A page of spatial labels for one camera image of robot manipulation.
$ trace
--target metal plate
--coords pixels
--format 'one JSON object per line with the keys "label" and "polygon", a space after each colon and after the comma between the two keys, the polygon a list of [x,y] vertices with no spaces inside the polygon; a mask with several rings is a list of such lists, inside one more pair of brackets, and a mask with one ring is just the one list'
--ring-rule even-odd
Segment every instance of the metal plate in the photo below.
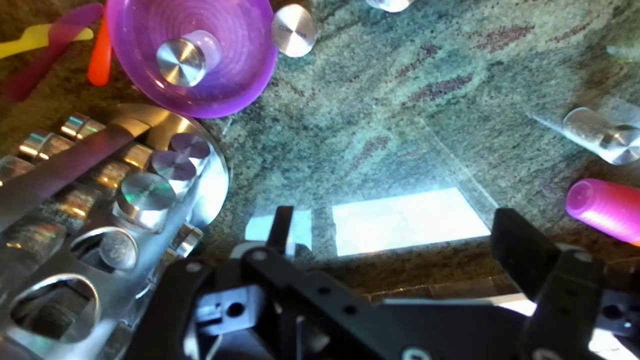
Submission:
{"label": "metal plate", "polygon": [[193,207],[191,225],[203,229],[218,216],[227,198],[229,172],[215,139],[195,119],[183,117],[171,111],[145,104],[121,104],[110,114],[110,121],[123,118],[136,119],[151,126],[143,142],[155,150],[168,150],[171,137],[176,133],[201,136],[212,148],[211,158],[198,182],[198,200]]}

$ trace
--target transparent purple bowl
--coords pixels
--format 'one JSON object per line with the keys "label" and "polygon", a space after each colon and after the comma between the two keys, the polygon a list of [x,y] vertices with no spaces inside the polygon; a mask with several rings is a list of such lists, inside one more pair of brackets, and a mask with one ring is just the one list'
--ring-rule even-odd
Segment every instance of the transparent purple bowl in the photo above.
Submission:
{"label": "transparent purple bowl", "polygon": [[[275,68],[269,0],[109,0],[111,43],[127,75],[168,110],[199,118],[236,113],[264,91]],[[205,30],[220,42],[221,62],[194,87],[172,85],[160,73],[164,42]]]}

